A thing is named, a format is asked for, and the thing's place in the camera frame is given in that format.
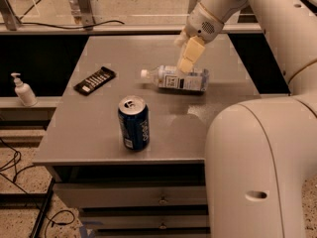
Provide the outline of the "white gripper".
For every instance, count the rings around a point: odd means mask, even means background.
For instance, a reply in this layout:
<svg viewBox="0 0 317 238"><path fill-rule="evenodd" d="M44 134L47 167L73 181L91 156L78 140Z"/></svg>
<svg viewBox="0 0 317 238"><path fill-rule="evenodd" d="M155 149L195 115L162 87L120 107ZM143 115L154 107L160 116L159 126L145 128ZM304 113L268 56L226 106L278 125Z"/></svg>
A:
<svg viewBox="0 0 317 238"><path fill-rule="evenodd" d="M191 72L203 54L205 44L212 42L223 27L223 22L198 3L187 17L184 30L174 41L180 47L177 68L184 73Z"/></svg>

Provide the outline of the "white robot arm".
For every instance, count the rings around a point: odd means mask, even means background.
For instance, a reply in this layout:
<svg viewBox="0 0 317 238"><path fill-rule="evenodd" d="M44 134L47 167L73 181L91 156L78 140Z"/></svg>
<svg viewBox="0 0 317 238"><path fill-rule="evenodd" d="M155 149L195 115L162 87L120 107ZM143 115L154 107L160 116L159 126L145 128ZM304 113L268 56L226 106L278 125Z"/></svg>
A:
<svg viewBox="0 0 317 238"><path fill-rule="evenodd" d="M306 238L302 186L317 166L317 17L300 0L199 0L176 44L190 71L237 11L251 7L287 96L220 112L206 139L212 238Z"/></svg>

